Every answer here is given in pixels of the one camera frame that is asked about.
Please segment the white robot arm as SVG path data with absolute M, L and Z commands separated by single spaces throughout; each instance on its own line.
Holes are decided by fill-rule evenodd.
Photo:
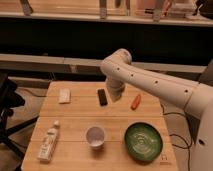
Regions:
M 118 49 L 100 65 L 106 88 L 113 101 L 121 98 L 128 83 L 163 99 L 198 118 L 200 125 L 191 162 L 191 171 L 213 171 L 213 87 L 131 65 L 132 56 Z

